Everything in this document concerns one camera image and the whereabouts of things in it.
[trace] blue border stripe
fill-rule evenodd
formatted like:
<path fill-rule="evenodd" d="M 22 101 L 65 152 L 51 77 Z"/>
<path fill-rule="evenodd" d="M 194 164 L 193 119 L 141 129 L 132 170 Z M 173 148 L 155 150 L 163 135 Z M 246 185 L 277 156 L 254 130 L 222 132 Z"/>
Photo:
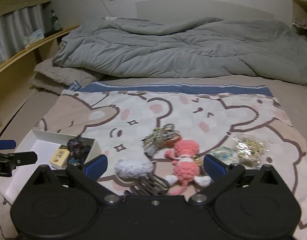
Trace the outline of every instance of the blue border stripe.
<path fill-rule="evenodd" d="M 150 92 L 178 92 L 184 94 L 220 94 L 231 93 L 236 95 L 241 94 L 261 94 L 273 97 L 267 86 L 244 87 L 238 85 L 191 85 L 191 84 L 150 84 L 139 86 L 113 86 L 103 84 L 101 82 L 92 83 L 85 88 L 80 89 L 80 92 L 108 92 L 108 91 L 150 91 Z"/>

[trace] white yarn skein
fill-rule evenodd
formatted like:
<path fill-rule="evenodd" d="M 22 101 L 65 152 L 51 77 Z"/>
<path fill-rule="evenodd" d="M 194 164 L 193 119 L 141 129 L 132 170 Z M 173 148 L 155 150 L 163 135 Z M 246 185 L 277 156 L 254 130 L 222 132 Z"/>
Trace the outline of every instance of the white yarn skein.
<path fill-rule="evenodd" d="M 119 160 L 114 169 L 120 178 L 138 179 L 151 173 L 154 170 L 154 165 L 149 160 Z"/>

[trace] green glass bottle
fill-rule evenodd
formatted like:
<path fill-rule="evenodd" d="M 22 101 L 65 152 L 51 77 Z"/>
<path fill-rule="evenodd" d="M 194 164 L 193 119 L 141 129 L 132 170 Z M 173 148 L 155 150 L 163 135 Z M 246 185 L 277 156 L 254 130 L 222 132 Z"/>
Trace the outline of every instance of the green glass bottle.
<path fill-rule="evenodd" d="M 59 19 L 54 10 L 52 10 L 52 29 L 55 31 L 60 30 Z"/>

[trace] gray curtain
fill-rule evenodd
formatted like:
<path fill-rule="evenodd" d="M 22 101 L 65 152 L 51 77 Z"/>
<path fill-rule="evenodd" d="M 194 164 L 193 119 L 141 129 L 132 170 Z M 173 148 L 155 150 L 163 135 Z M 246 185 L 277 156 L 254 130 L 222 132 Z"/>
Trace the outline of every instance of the gray curtain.
<path fill-rule="evenodd" d="M 4 14 L 0 17 L 0 63 L 25 48 L 24 37 L 42 29 L 41 4 Z"/>

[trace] pink crochet doll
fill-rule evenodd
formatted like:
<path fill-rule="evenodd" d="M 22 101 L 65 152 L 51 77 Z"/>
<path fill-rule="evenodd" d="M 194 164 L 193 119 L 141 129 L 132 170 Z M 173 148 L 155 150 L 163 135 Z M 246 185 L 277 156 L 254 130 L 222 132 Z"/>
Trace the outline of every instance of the pink crochet doll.
<path fill-rule="evenodd" d="M 209 176 L 198 176 L 200 173 L 199 166 L 193 161 L 194 156 L 199 153 L 199 145 L 192 140 L 181 140 L 175 144 L 174 152 L 168 150 L 165 152 L 165 158 L 172 159 L 174 175 L 167 175 L 167 180 L 170 186 L 177 181 L 181 182 L 181 187 L 170 193 L 170 195 L 179 195 L 188 186 L 189 182 L 195 181 L 199 186 L 206 187 L 211 183 Z"/>

